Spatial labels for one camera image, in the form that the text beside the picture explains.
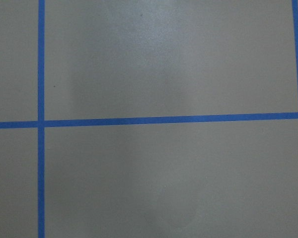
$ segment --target horizontal blue line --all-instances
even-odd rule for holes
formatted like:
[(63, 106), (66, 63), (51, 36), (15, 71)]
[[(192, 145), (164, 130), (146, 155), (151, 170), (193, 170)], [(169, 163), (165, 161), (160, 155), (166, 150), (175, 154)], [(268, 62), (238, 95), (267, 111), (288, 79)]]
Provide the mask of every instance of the horizontal blue line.
[(38, 127), (37, 121), (4, 121), (4, 122), (0, 122), (0, 129), (36, 128), (36, 127)]
[(240, 121), (240, 120), (275, 120), (275, 119), (298, 119), (298, 113), (265, 113), (265, 114), (234, 114), (234, 115), (177, 116), (177, 117), (151, 117), (151, 118), (46, 120), (45, 127), (161, 124), (161, 123)]

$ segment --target gray floor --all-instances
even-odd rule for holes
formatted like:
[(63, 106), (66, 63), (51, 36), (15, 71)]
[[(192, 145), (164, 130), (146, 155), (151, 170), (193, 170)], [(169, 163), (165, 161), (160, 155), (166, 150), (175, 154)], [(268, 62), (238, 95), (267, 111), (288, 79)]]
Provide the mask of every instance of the gray floor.
[[(0, 121), (37, 120), (37, 1), (0, 1)], [(46, 0), (46, 119), (297, 112), (289, 0)], [(46, 128), (46, 238), (298, 238), (298, 119)], [(0, 237), (37, 237), (37, 129), (0, 130)]]

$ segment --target gray tile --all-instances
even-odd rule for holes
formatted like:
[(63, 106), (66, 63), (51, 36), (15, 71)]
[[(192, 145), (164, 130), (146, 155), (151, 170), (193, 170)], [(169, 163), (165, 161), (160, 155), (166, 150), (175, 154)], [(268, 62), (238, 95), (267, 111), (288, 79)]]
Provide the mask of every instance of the gray tile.
[(0, 0), (0, 121), (37, 120), (38, 3)]
[(298, 120), (46, 129), (47, 238), (298, 237)]
[(46, 1), (46, 117), (298, 111), (291, 1)]
[(0, 238), (37, 237), (37, 132), (0, 130)]

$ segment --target blue grid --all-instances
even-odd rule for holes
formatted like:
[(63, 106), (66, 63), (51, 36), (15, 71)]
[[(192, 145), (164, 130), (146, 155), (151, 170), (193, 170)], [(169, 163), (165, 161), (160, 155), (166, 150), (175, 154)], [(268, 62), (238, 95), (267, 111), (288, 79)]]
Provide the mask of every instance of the blue grid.
[[(294, 37), (298, 81), (298, 0), (292, 0)], [(61, 126), (100, 126), (127, 124), (158, 124), (158, 123), (190, 123), (216, 121), (246, 121), (246, 120), (277, 120), (298, 119), (294, 113), (264, 113), (264, 114), (233, 114), (233, 115), (201, 115), (178, 117), (146, 117), (146, 118), (114, 118), (114, 119), (72, 119), (45, 120), (44, 118), (44, 29), (45, 0), (39, 0), (38, 14), (38, 120), (37, 121), (7, 121), (0, 122), (4, 128), (38, 128), (38, 238), (45, 237), (45, 202), (44, 202), (44, 153), (45, 128)]]

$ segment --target gray surface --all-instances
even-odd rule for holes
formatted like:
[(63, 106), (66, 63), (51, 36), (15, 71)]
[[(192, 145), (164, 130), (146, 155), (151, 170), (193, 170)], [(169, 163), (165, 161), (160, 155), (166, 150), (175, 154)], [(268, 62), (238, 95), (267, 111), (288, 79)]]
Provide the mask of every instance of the gray surface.
[(298, 120), (46, 129), (47, 238), (298, 238)]
[(35, 0), (0, 0), (0, 121), (37, 120)]
[(0, 238), (37, 237), (36, 129), (0, 130)]
[(46, 118), (298, 111), (289, 0), (46, 0)]

